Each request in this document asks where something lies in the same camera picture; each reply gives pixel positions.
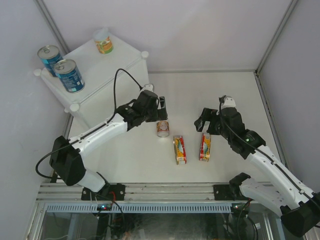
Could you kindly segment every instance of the tin can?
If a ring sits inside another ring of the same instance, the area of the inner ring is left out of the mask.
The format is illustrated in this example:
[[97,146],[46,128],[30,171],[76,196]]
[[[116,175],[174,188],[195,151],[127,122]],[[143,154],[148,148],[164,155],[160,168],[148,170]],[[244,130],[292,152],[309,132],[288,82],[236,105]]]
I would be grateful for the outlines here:
[[167,121],[158,121],[156,123],[156,134],[161,138],[168,137],[170,134],[169,123]]
[[96,47],[101,54],[108,54],[114,49],[109,36],[109,29],[107,27],[99,29],[93,33],[93,39]]
[[184,138],[180,135],[173,136],[173,147],[175,153],[176,164],[186,164],[187,154],[185,149]]
[[54,66],[57,62],[61,61],[63,58],[60,55],[59,48],[54,45],[47,45],[39,49],[38,57],[43,62],[45,68],[53,77],[57,77]]
[[75,61],[71,59],[61,60],[54,65],[54,71],[67,92],[77,93],[84,89],[85,83]]
[[200,143],[200,154],[199,154],[200,161],[209,162],[210,146],[211,146],[211,135],[209,133],[202,133],[201,143]]

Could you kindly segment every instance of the black cable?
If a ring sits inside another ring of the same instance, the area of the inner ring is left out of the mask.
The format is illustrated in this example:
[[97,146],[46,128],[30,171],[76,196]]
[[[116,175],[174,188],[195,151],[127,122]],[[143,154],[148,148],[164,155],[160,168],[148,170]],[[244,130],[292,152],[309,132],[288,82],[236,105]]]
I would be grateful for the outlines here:
[[115,204],[115,205],[118,207],[118,209],[119,209],[120,212],[121,212],[121,216],[122,216],[123,228],[125,229],[125,226],[126,226],[125,214],[124,214],[124,212],[122,211],[122,208],[119,206],[119,204],[116,203],[113,199],[108,198],[108,197],[105,197],[105,196],[102,196],[102,195],[100,195],[100,194],[98,194],[98,193],[96,193],[96,192],[93,192],[93,194],[95,194],[95,195],[97,195],[97,196],[99,196],[99,197],[101,197],[101,198],[103,198],[103,199],[105,199],[105,200],[107,200],[107,201],[111,201],[113,204]]
[[40,175],[41,177],[43,177],[43,178],[46,178],[46,179],[52,179],[53,177],[52,176],[46,176],[46,175],[43,175],[42,173],[40,173],[39,172],[39,165],[40,165],[40,163],[43,161],[43,160],[45,160],[47,157],[49,157],[50,155],[52,155],[52,154],[54,154],[54,153],[56,153],[56,152],[58,152],[58,151],[60,151],[60,150],[62,150],[62,149],[65,149],[65,148],[67,148],[67,147],[70,147],[71,145],[73,145],[73,144],[75,144],[75,143],[77,143],[78,142],[78,140],[76,140],[76,141],[74,141],[74,142],[72,142],[72,143],[69,143],[68,145],[65,145],[65,146],[62,146],[62,147],[60,147],[60,148],[58,148],[58,149],[56,149],[56,150],[54,150],[54,151],[51,151],[51,152],[49,152],[48,154],[46,154],[45,156],[43,156],[38,162],[37,162],[37,164],[35,165],[35,172],[38,174],[38,175]]
[[[296,189],[298,189],[299,193],[302,191],[302,189],[295,183],[295,181],[293,181],[288,174],[277,164],[275,163],[275,160],[273,160],[268,154],[266,154],[265,152],[261,151],[260,149],[252,146],[251,144],[249,144],[248,142],[246,142],[245,140],[243,140],[238,134],[235,133],[235,131],[233,131],[233,129],[225,122],[224,120],[224,116],[222,115],[221,112],[221,105],[222,105],[222,101],[224,100],[226,96],[224,95],[223,97],[221,97],[220,99],[220,103],[219,103],[219,115],[220,115],[220,120],[222,121],[222,123],[238,138],[240,139],[243,143],[245,143],[246,145],[250,146],[251,148],[253,148],[255,151],[261,153],[262,155],[264,155],[267,159],[269,159],[272,164],[274,164],[274,166],[276,166],[282,173],[283,175],[286,176],[286,178],[294,185],[294,187]],[[300,193],[302,195],[304,195],[305,197],[307,197],[320,211],[320,206],[318,205],[318,203],[316,203],[311,197],[309,197],[308,194],[306,194],[305,192]]]
[[[139,86],[139,89],[140,89],[140,90],[143,88],[143,87],[137,82],[137,80],[136,80],[129,72],[127,72],[127,71],[124,70],[123,68],[119,68],[119,69],[115,72],[114,82],[113,82],[114,111],[113,111],[113,115],[112,115],[111,118],[106,122],[106,124],[110,123],[110,122],[112,121],[112,119],[113,119],[113,118],[115,117],[115,115],[116,115],[116,110],[117,110],[116,81],[117,81],[117,76],[118,76],[118,72],[119,72],[119,71],[123,71],[123,72],[125,72],[126,74],[128,74],[128,75],[132,78],[132,80]],[[96,129],[94,129],[93,131],[89,132],[88,134],[82,136],[82,137],[81,137],[81,140],[84,139],[84,138],[86,138],[88,135],[92,134],[93,132],[96,132],[96,131],[99,130],[100,128],[104,127],[106,124],[103,124],[103,125],[101,125],[100,127],[98,127],[98,128],[96,128]],[[56,149],[56,150],[54,150],[54,151],[51,151],[51,152],[49,152],[48,154],[46,154],[46,155],[45,155],[43,158],[41,158],[41,159],[37,162],[37,164],[35,165],[35,172],[36,172],[39,176],[41,176],[41,177],[43,177],[43,178],[53,179],[52,176],[46,176],[46,175],[44,175],[44,174],[42,174],[42,173],[39,172],[39,169],[38,169],[38,168],[39,168],[40,163],[41,163],[43,160],[45,160],[47,157],[49,157],[50,155],[52,155],[52,154],[54,154],[54,153],[56,153],[56,152],[58,152],[58,151],[60,151],[60,150],[62,150],[62,149],[65,149],[65,148],[67,148],[67,147],[69,147],[69,146],[71,146],[71,145],[73,145],[73,144],[75,144],[75,143],[77,143],[77,142],[79,142],[79,141],[78,141],[78,140],[77,140],[77,141],[74,141],[74,142],[72,142],[72,143],[70,143],[70,144],[68,144],[68,145],[65,145],[65,146],[63,146],[63,147],[60,147],[60,148],[58,148],[58,149]]]
[[258,229],[257,229],[257,226],[256,226],[256,224],[255,224],[255,222],[249,217],[249,216],[247,216],[246,217],[248,220],[249,220],[249,222],[252,224],[252,226],[253,226],[253,240],[255,239],[255,240],[259,240],[259,235],[258,235]]
[[53,212],[52,214],[53,214],[53,218],[54,218],[55,225],[57,225],[59,228],[63,228],[64,226],[61,226],[61,225],[58,224],[56,214],[55,214],[54,212]]
[[251,202],[252,200],[248,200],[242,207],[241,211],[240,211],[240,214],[238,216],[238,220],[236,221],[236,232],[237,232],[237,235],[238,235],[238,239],[241,240],[240,238],[240,234],[239,234],[239,221],[240,221],[240,217],[241,217],[241,214],[242,212],[245,210],[245,208],[247,207],[247,205],[249,205],[249,203]]
[[118,72],[119,71],[124,71],[126,74],[128,74],[132,80],[139,86],[139,89],[141,90],[143,87],[137,82],[137,80],[135,80],[135,78],[126,70],[124,70],[123,68],[119,68],[114,75],[114,82],[113,82],[113,103],[114,103],[114,110],[113,110],[113,115],[111,116],[111,118],[106,122],[106,124],[110,123],[112,121],[112,119],[114,119],[115,115],[116,115],[116,110],[117,110],[117,99],[116,99],[116,82],[117,82],[117,76],[118,76]]

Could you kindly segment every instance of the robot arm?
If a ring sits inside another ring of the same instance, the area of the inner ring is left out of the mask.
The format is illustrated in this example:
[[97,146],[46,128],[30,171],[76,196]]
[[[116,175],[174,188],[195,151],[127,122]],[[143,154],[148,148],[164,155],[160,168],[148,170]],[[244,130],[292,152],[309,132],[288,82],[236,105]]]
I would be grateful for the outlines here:
[[272,210],[297,237],[320,221],[320,194],[298,180],[255,131],[245,128],[232,97],[220,98],[219,109],[203,109],[194,122],[198,132],[202,132],[205,122],[209,122],[209,134],[223,136],[234,152],[255,165],[274,186],[265,187],[241,173],[229,182],[235,196],[241,193]]
[[110,184],[99,173],[86,169],[83,159],[101,144],[143,122],[167,118],[165,98],[153,93],[151,84],[146,85],[137,99],[119,106],[104,122],[70,139],[58,137],[54,141],[52,151],[56,152],[51,155],[50,165],[67,186],[78,184],[95,193],[107,191]]

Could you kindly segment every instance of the gray wall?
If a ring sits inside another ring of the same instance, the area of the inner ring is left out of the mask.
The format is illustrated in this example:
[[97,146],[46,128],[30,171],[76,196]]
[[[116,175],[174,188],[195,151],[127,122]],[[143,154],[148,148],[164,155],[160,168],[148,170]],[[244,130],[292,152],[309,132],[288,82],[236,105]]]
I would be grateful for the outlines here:
[[[0,3],[0,239],[23,239],[44,180],[37,161],[62,134],[63,107],[33,70],[43,65],[37,50],[56,45],[33,1]],[[40,167],[50,173],[48,161]]]
[[301,0],[261,72],[289,166],[320,191],[320,1]]
[[291,0],[44,0],[71,50],[100,27],[149,71],[253,70]]

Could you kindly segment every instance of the red wire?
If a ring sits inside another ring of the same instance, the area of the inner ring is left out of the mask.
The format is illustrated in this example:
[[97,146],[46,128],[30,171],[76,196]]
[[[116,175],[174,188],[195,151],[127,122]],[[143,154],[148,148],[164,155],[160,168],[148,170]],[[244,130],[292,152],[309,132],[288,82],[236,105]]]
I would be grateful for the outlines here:
[[116,200],[116,194],[115,194],[115,192],[114,192],[114,191],[111,191],[111,192],[109,192],[109,193],[113,195],[113,201],[115,201],[115,200]]

